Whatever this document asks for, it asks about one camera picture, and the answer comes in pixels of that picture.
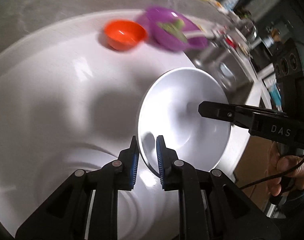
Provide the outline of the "right hand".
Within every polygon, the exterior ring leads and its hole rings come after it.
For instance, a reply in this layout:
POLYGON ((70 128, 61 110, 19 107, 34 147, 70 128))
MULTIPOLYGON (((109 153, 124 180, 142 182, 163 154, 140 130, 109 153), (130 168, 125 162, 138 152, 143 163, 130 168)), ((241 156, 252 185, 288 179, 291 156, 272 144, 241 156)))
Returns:
MULTIPOLYGON (((293 155, 282 157, 277 149, 277 143, 273 142, 268 152, 267 176, 286 172, 298 165, 302 160, 302 158, 293 155)), ((286 174, 285 177, 294 179, 295 189, 304 190, 304 162, 297 169, 286 174)), ((268 180, 267 190, 272 196, 279 195, 282 190, 281 178, 268 180)))

